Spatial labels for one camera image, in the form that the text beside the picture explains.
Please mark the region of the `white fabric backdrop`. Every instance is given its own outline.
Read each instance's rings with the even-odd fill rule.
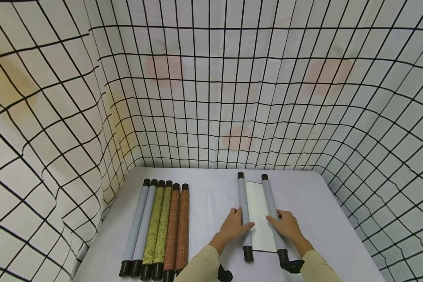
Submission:
[[[69,281],[134,166],[315,170],[423,281],[423,0],[0,1],[0,281]]]

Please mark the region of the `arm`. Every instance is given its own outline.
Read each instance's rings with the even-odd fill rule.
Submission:
[[[337,273],[327,264],[325,259],[313,248],[303,236],[296,218],[289,211],[277,210],[280,221],[267,216],[274,228],[288,238],[298,250],[304,261],[301,274],[305,282],[342,282]]]
[[[220,255],[230,240],[241,237],[254,223],[241,225],[242,210],[232,208],[229,215],[210,243],[195,255],[177,276],[175,282],[215,282],[218,277]]]

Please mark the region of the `table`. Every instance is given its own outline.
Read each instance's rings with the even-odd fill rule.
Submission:
[[[190,185],[191,259],[219,230],[230,208],[238,207],[239,171],[244,172],[245,181],[254,182],[261,182],[261,175],[268,174],[277,208],[290,210],[297,217],[304,236],[343,281],[385,282],[330,189],[316,172],[146,167],[134,168],[126,175],[73,281],[139,281],[139,278],[121,278],[118,273],[144,178]],[[290,259],[298,259],[295,248],[288,247]],[[300,274],[282,270],[275,253],[254,252],[254,262],[247,264],[239,241],[227,246],[221,264],[232,271],[232,282],[304,281]]]

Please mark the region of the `blank scroll paper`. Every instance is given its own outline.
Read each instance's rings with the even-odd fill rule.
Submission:
[[[267,202],[261,183],[245,182],[248,197],[249,220],[255,223],[251,229],[252,249],[267,252],[276,252],[273,231],[266,220],[268,215]]]

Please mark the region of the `gray scroll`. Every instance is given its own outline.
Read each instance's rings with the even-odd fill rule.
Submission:
[[[130,265],[132,262],[133,254],[135,251],[136,241],[138,238],[139,227],[143,219],[144,206],[146,205],[147,192],[149,191],[150,179],[144,179],[141,192],[139,193],[138,202],[136,204],[135,215],[133,217],[132,226],[128,234],[127,244],[125,245],[124,256],[121,263],[120,277],[128,275]]]
[[[144,206],[143,218],[138,232],[138,240],[136,241],[135,250],[133,254],[133,261],[130,265],[129,276],[139,276],[141,266],[143,265],[144,248],[146,247],[147,232],[149,230],[150,215],[152,214],[152,206],[155,199],[155,190],[158,186],[158,181],[152,179],[150,182],[149,191],[147,193],[146,205]]]
[[[262,174],[262,185],[263,193],[265,193],[265,200],[267,202],[268,214],[274,219],[279,220],[277,216],[276,202],[274,201],[273,191],[271,190],[268,175],[266,174]],[[271,228],[273,229],[274,244],[276,244],[277,256],[279,257],[280,267],[290,273],[300,273],[304,261],[301,259],[290,261],[288,259],[287,244],[285,243],[279,232],[277,232],[277,230],[274,229],[273,226],[271,226]]]
[[[242,208],[242,224],[249,223],[249,208],[248,208],[248,197],[246,195],[246,185],[244,183],[244,173],[238,173],[238,200],[239,205]],[[250,232],[247,232],[243,237],[242,251],[244,254],[244,261],[253,261],[254,256],[252,254],[252,237]]]

